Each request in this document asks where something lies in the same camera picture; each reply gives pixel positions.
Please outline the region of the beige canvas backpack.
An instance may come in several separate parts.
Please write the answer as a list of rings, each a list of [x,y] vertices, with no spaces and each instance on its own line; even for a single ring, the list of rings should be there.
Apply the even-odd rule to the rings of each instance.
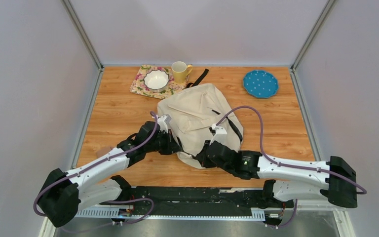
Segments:
[[[211,141],[211,125],[219,124],[227,136],[224,144],[239,151],[244,137],[244,128],[234,113],[224,115],[231,107],[222,92],[211,83],[202,83],[208,69],[183,91],[161,100],[157,105],[159,115],[169,115],[169,127],[182,151],[178,158],[197,169],[212,168],[214,163],[204,155],[204,144]]]

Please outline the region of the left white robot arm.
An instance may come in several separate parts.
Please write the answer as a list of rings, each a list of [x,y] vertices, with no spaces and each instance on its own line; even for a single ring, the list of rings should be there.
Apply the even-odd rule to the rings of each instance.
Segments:
[[[116,172],[142,161],[151,152],[172,155],[180,151],[180,143],[165,122],[147,121],[138,133],[96,160],[69,171],[52,170],[34,200],[34,212],[59,228],[79,211],[96,204],[111,201],[127,204],[131,199],[130,185]]]

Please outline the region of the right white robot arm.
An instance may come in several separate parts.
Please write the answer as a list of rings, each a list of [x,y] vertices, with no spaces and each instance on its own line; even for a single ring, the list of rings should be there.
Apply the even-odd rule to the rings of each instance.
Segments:
[[[280,201],[324,199],[356,208],[356,171],[341,157],[329,161],[300,161],[263,155],[256,151],[234,151],[214,141],[205,141],[195,157],[204,168],[218,167],[244,180],[265,179],[262,201],[276,206]]]

